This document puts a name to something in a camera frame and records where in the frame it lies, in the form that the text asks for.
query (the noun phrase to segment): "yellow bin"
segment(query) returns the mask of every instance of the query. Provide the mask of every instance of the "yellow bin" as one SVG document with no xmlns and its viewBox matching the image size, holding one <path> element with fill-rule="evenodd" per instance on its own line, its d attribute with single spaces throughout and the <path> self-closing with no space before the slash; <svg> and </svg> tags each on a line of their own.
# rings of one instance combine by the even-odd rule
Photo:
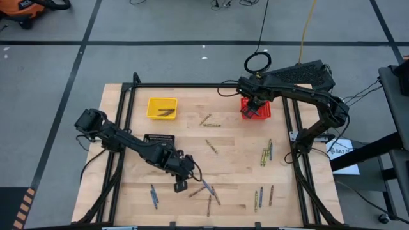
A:
<svg viewBox="0 0 409 230">
<path fill-rule="evenodd" d="M 178 99 L 176 98 L 149 98 L 146 116 L 151 119 L 175 119 L 177 106 Z M 174 112 L 168 116 L 158 116 L 166 112 L 159 111 L 159 109 L 174 109 Z"/>
</svg>

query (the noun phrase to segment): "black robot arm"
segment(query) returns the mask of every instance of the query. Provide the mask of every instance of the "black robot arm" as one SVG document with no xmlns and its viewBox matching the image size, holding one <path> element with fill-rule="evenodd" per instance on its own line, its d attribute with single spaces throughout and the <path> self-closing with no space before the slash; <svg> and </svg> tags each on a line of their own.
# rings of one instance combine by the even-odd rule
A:
<svg viewBox="0 0 409 230">
<path fill-rule="evenodd" d="M 236 91 L 249 98 L 247 106 L 242 113 L 251 118 L 258 115 L 258 109 L 266 101 L 273 101 L 278 96 L 299 100 L 317 106 L 320 120 L 310 128 L 299 130 L 296 141 L 293 143 L 298 152 L 310 152 L 314 139 L 329 128 L 338 128 L 345 124 L 349 107 L 338 97 L 326 91 L 299 87 L 277 81 L 271 75 L 256 75 L 250 78 L 240 77 Z"/>
<path fill-rule="evenodd" d="M 138 152 L 146 163 L 176 176 L 175 192 L 187 189 L 187 179 L 195 178 L 201 181 L 201 175 L 199 179 L 194 177 L 196 163 L 191 155 L 184 155 L 182 150 L 176 150 L 169 142 L 146 143 L 117 127 L 102 111 L 86 109 L 75 123 L 75 127 L 89 140 L 101 138 L 102 146 L 109 151 L 117 152 L 128 147 Z"/>
</svg>

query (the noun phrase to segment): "wooden tabletop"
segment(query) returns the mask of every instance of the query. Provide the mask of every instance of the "wooden tabletop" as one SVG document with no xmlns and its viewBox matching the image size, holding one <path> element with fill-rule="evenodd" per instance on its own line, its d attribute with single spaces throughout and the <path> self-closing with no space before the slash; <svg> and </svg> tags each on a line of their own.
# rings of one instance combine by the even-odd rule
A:
<svg viewBox="0 0 409 230">
<path fill-rule="evenodd" d="M 111 121 L 115 120 L 120 89 L 121 84 L 106 84 L 102 95 L 100 110 Z M 234 90 L 226 88 L 220 91 L 230 94 Z M 146 109 L 150 97 L 177 98 L 176 119 L 148 119 Z M 121 124 L 125 122 L 127 100 Z M 293 115 L 291 100 L 289 105 Z M 175 193 L 174 177 L 148 165 L 136 152 L 127 148 L 114 224 L 168 226 L 169 222 L 175 221 L 177 226 L 252 227 L 255 222 L 261 222 L 263 227 L 302 226 L 293 168 L 284 162 L 284 156 L 290 152 L 290 148 L 282 99 L 276 98 L 270 106 L 270 119 L 243 120 L 240 97 L 223 98 L 216 93 L 215 88 L 137 88 L 130 123 L 132 134 L 140 139 L 144 134 L 175 135 L 176 148 L 193 155 L 203 172 L 203 178 L 217 191 L 221 205 L 217 205 L 213 199 L 211 215 L 207 217 L 210 193 L 203 190 L 188 198 L 190 193 L 202 187 L 202 183 L 188 180 L 188 190 Z M 318 120 L 315 106 L 300 102 L 299 107 L 304 127 Z M 221 127 L 199 126 L 209 113 L 212 116 L 208 122 L 221 124 Z M 213 144 L 219 154 L 212 151 L 205 139 Z M 261 153 L 269 139 L 272 139 L 274 145 L 273 160 L 267 160 L 266 166 L 261 167 Z M 322 143 L 314 144 L 314 148 L 326 152 Z M 91 144 L 88 160 L 100 150 L 100 143 Z M 73 221 L 83 217 L 100 195 L 107 156 L 107 153 L 102 155 L 86 169 Z M 314 150 L 310 152 L 309 158 L 318 197 L 333 216 L 343 222 L 328 158 Z M 158 194 L 157 210 L 151 200 L 151 184 Z M 274 197 L 272 206 L 269 206 L 272 185 Z M 259 192 L 261 187 L 264 190 L 263 206 L 255 213 L 254 193 Z M 107 198 L 106 203 L 104 220 L 107 220 L 111 197 Z M 309 221 L 314 222 L 310 208 Z"/>
</svg>

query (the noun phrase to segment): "red container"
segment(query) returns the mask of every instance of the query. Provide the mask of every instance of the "red container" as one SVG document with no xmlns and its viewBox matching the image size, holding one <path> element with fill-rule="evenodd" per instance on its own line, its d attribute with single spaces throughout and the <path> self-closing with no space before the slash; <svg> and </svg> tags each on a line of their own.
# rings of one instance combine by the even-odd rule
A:
<svg viewBox="0 0 409 230">
<path fill-rule="evenodd" d="M 249 102 L 248 98 L 242 98 L 242 109 L 244 107 L 246 107 L 247 102 Z M 263 105 L 262 107 L 260 107 L 260 109 L 258 109 L 258 114 L 260 114 L 260 116 L 257 116 L 257 114 L 254 114 L 251 119 L 267 119 L 271 117 L 271 110 L 270 110 L 270 102 L 266 102 L 265 105 Z M 249 119 L 248 117 L 244 116 L 244 114 L 242 114 L 242 118 L 243 119 Z"/>
</svg>

